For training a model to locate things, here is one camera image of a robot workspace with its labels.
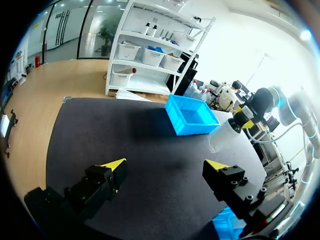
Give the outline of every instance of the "blue crate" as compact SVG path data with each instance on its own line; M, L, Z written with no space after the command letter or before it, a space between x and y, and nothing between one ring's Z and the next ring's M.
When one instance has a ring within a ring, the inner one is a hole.
M239 220L228 206L212 222L220 240L238 240L246 226L245 221Z
M209 134L220 126L218 119L204 101L170 95L165 110L177 136Z

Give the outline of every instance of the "black table surface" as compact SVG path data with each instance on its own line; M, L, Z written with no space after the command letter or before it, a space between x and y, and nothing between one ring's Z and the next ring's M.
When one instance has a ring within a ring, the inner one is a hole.
M220 123L230 113L214 111ZM63 194L93 164L126 158L128 176L86 225L121 239L214 239L210 220L226 206L202 177L204 159L245 169L261 186L264 168L244 132L219 153L209 135L176 136L164 104L73 98L57 116L46 184Z

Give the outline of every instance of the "potted plant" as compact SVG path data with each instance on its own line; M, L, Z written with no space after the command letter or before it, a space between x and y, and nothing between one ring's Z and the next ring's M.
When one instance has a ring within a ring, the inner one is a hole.
M104 45L101 46L101 56L107 56L111 52L112 43L115 39L118 24L121 19L121 14L111 19L103 21L100 28L100 37L104 40Z

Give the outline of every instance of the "person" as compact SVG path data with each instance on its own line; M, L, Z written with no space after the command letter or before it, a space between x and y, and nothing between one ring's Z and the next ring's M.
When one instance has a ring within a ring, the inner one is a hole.
M231 86L223 86L219 96L220 109L225 112L231 112L234 109L234 105L238 100L236 92L241 89L242 85L239 81L234 81Z

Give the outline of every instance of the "red fire extinguisher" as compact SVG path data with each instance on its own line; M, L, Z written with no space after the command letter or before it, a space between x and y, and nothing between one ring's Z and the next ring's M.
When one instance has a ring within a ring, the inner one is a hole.
M35 67L40 67L40 55L35 55Z

